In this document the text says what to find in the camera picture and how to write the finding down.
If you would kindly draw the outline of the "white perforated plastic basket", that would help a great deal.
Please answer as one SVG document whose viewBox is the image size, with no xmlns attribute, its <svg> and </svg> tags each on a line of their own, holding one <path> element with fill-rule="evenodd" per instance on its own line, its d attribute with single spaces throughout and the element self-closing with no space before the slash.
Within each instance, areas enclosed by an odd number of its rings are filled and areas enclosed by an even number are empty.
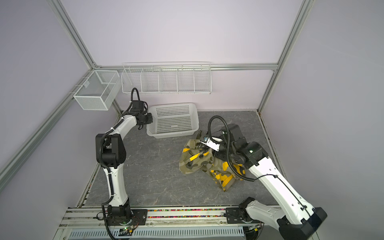
<svg viewBox="0 0 384 240">
<path fill-rule="evenodd" d="M 197 107 L 193 103 L 158 105 L 149 108 L 153 122 L 147 135 L 156 139 L 191 136 L 199 130 Z"/>
</svg>

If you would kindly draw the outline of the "camouflage yellow green trousers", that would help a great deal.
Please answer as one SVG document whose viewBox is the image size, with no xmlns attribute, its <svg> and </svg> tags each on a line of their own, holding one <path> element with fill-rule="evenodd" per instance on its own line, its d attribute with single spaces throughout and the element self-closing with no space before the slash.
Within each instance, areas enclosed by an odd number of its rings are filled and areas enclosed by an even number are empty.
<svg viewBox="0 0 384 240">
<path fill-rule="evenodd" d="M 202 171 L 225 192 L 241 178 L 234 174 L 226 161 L 214 156 L 214 150 L 199 139 L 201 135 L 202 131 L 199 130 L 197 136 L 185 144 L 179 160 L 179 169 L 184 175 Z"/>
</svg>

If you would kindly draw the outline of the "aluminium corner frame post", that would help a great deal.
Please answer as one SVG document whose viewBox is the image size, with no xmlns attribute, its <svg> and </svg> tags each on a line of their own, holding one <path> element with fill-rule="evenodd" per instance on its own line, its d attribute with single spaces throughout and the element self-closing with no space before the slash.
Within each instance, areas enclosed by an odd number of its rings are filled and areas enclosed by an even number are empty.
<svg viewBox="0 0 384 240">
<path fill-rule="evenodd" d="M 303 25 L 304 25 L 308 15 L 310 14 L 312 8 L 313 8 L 314 3 L 315 3 L 314 0 L 302 1 L 302 4 L 301 4 L 300 9 L 298 11 L 298 14 L 295 18 L 293 27 L 290 31 L 288 39 L 284 45 L 282 53 L 281 53 L 279 60 L 277 62 L 277 68 L 276 68 L 276 70 L 273 70 L 272 77 L 269 81 L 269 84 L 268 84 L 268 86 L 264 92 L 262 100 L 261 100 L 259 107 L 257 109 L 258 113 L 260 113 L 260 114 L 267 104 L 267 101 L 270 97 L 270 94 L 272 93 L 273 87 L 274 87 L 274 85 L 275 85 L 275 83 L 276 83 L 276 81 L 280 75 L 280 72 L 283 70 L 285 63 L 287 62 L 287 59 L 288 59 L 288 57 L 289 57 L 289 55 L 290 55 L 290 53 L 291 53 L 291 51 L 295 45 L 297 38 L 300 35 L 300 32 L 303 28 Z"/>
</svg>

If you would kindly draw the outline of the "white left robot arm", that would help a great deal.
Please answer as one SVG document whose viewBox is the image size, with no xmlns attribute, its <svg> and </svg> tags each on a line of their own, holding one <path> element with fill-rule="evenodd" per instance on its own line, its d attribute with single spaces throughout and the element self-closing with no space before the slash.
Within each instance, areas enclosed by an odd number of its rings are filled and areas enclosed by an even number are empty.
<svg viewBox="0 0 384 240">
<path fill-rule="evenodd" d="M 103 134 L 96 136 L 97 162 L 103 168 L 108 184 L 109 199 L 102 203 L 103 220 L 112 223 L 120 221 L 120 225 L 127 226 L 133 221 L 129 197 L 124 183 L 124 162 L 127 151 L 123 139 L 137 127 L 141 130 L 145 125 L 153 122 L 152 114 L 148 112 L 148 103 L 142 101 L 139 90 L 131 91 L 130 105 L 122 113 L 118 122 Z"/>
</svg>

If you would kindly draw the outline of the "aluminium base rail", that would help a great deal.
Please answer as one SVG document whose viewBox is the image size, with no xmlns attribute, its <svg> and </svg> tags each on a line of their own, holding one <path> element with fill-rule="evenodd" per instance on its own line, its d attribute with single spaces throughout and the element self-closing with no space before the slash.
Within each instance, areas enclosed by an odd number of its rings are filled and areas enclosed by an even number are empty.
<svg viewBox="0 0 384 240">
<path fill-rule="evenodd" d="M 278 206 L 262 206 L 261 211 L 253 207 L 245 210 L 237 206 L 207 207 L 139 207 L 133 208 L 131 220 L 122 217 L 109 217 L 103 220 L 99 208 L 68 209 L 63 217 L 60 229 L 96 229 L 110 227 L 129 229 L 134 227 L 224 227 L 224 226 L 271 226 L 278 227 L 278 220 L 289 224 L 302 224 L 308 220 L 312 211 L 299 207 L 299 212 L 289 216 Z"/>
</svg>

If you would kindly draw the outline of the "small white mesh box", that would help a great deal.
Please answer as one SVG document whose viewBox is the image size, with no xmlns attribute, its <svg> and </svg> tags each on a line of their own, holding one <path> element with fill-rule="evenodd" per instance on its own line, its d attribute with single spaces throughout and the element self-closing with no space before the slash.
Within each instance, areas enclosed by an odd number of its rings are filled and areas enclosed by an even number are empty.
<svg viewBox="0 0 384 240">
<path fill-rule="evenodd" d="M 86 111 L 107 111 L 115 100 L 122 81 L 118 71 L 94 70 L 74 94 Z"/>
</svg>

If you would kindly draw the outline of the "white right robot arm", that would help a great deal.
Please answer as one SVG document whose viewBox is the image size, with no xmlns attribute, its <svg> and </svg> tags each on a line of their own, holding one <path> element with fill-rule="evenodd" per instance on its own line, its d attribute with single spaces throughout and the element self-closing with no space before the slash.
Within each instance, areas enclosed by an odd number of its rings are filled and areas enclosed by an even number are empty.
<svg viewBox="0 0 384 240">
<path fill-rule="evenodd" d="M 228 124 L 221 116 L 208 122 L 206 145 L 215 156 L 225 161 L 236 177 L 248 182 L 261 182 L 278 203 L 268 207 L 254 198 L 239 205 L 239 216 L 246 222 L 259 221 L 279 231 L 285 240 L 308 240 L 318 236 L 318 229 L 327 218 L 321 207 L 306 201 L 285 179 L 257 142 L 247 142 L 240 127 Z"/>
</svg>

